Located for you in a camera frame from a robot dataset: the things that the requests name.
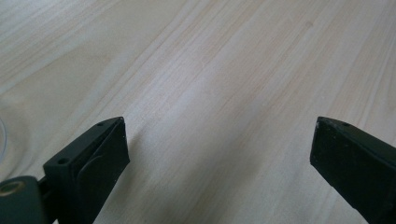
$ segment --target clamp jaw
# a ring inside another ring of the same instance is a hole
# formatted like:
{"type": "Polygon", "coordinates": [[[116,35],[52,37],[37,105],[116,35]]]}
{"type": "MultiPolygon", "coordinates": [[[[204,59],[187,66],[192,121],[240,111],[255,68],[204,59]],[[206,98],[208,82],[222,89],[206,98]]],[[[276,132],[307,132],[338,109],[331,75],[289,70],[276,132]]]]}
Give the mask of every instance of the clamp jaw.
{"type": "Polygon", "coordinates": [[[44,164],[40,181],[0,183],[1,223],[93,223],[129,161],[123,118],[97,123],[44,164]]]}
{"type": "Polygon", "coordinates": [[[396,148],[348,123],[319,117],[310,161],[369,223],[396,223],[396,148]]]}

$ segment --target light wood surface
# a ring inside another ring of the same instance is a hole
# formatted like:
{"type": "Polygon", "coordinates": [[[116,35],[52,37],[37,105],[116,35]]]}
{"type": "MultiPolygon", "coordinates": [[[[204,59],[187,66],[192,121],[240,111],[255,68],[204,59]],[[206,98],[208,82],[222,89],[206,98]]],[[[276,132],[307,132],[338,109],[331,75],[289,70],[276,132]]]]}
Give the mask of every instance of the light wood surface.
{"type": "Polygon", "coordinates": [[[95,223],[366,223],[309,152],[317,116],[396,145],[396,1],[0,2],[0,180],[116,116],[95,223]]]}

